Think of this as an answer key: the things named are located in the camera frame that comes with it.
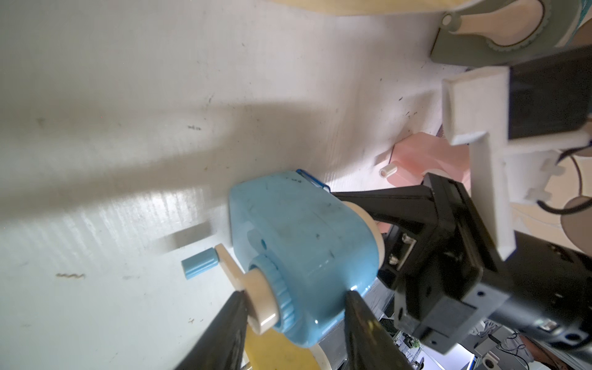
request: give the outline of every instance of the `small blue cylinder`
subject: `small blue cylinder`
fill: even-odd
[[[212,267],[218,265],[218,253],[214,248],[206,249],[203,252],[197,253],[188,259],[181,261],[185,278],[187,280],[196,277],[204,271],[208,271]]]

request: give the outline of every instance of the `blue plastic object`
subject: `blue plastic object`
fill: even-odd
[[[212,267],[218,265],[218,253],[214,248],[206,249],[203,252],[197,253],[188,259],[181,261],[185,278],[187,280],[196,277],[204,271],[208,271]]]
[[[343,317],[345,293],[364,295],[378,272],[378,247],[366,223],[299,173],[236,185],[230,222],[243,269],[259,268],[276,296],[274,328],[298,346],[318,343]]]
[[[318,186],[319,188],[323,188],[326,191],[331,192],[331,188],[327,184],[325,184],[324,182],[321,182],[316,177],[314,177],[313,175],[308,173],[306,170],[299,168],[296,170],[296,173],[299,174],[300,176],[302,176],[303,178],[305,178],[306,180],[310,181],[311,184],[313,184],[314,186]]]

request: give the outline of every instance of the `black cable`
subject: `black cable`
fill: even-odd
[[[572,162],[574,162],[575,171],[578,173],[578,195],[582,196],[584,194],[584,181],[582,179],[582,170],[580,169],[580,165],[578,161],[574,158],[574,156],[570,156]]]
[[[574,164],[576,165],[576,171],[578,172],[579,181],[580,181],[580,195],[583,193],[583,182],[582,182],[582,177],[581,177],[582,173],[580,171],[580,167],[577,165],[577,162],[572,157],[572,155],[576,154],[580,150],[588,149],[589,147],[592,147],[592,141],[586,146],[568,149],[568,150],[564,151],[563,153],[561,153],[561,155],[559,155],[559,158],[557,159],[557,162],[556,162],[556,164],[559,164],[559,162],[561,162],[562,160],[564,160],[567,157],[571,157],[571,159],[574,161]],[[574,213],[582,212],[582,211],[585,211],[588,208],[592,207],[592,198],[588,199],[587,201],[583,202],[582,204],[576,205],[575,207],[564,208],[564,209],[553,208],[543,201],[537,201],[536,203],[539,205],[539,207],[541,207],[544,211],[547,211],[548,213],[566,215],[566,214],[574,214]]]
[[[497,349],[499,349],[499,350],[500,350],[500,351],[502,351],[502,352],[506,352],[507,354],[514,356],[515,358],[519,358],[519,359],[521,359],[521,360],[524,362],[524,364],[526,365],[526,369],[527,369],[527,370],[530,370],[530,366],[528,365],[528,362],[526,362],[526,360],[525,360],[525,359],[523,359],[521,356],[519,356],[519,355],[517,355],[517,354],[514,354],[514,353],[511,353],[511,352],[508,352],[508,351],[506,351],[506,350],[502,349],[500,346],[496,346],[496,348],[497,348]]]

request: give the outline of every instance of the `beige plastic part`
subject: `beige plastic part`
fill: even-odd
[[[251,328],[256,334],[263,334],[279,321],[278,303],[265,275],[256,268],[243,274],[222,244],[218,244],[215,249],[220,266],[234,289],[246,293],[247,320]]]
[[[514,45],[536,30],[544,11],[539,0],[516,0],[491,13],[461,15],[460,28],[451,33],[481,35],[500,46]]]
[[[482,0],[273,0],[302,9],[334,14],[365,15],[460,10]]]
[[[384,261],[384,239],[382,238],[382,234],[376,225],[376,221],[368,214],[368,212],[364,211],[362,207],[352,202],[343,202],[349,208],[352,209],[355,213],[360,216],[366,225],[370,228],[372,235],[374,235],[374,239],[376,240],[376,245],[378,246],[378,268],[382,266],[382,261]]]
[[[378,171],[378,174],[380,175],[380,177],[382,177],[383,179],[389,177],[390,175],[393,175],[394,173],[397,172],[397,164],[396,163],[389,163],[386,166],[384,166],[383,168],[381,168]]]

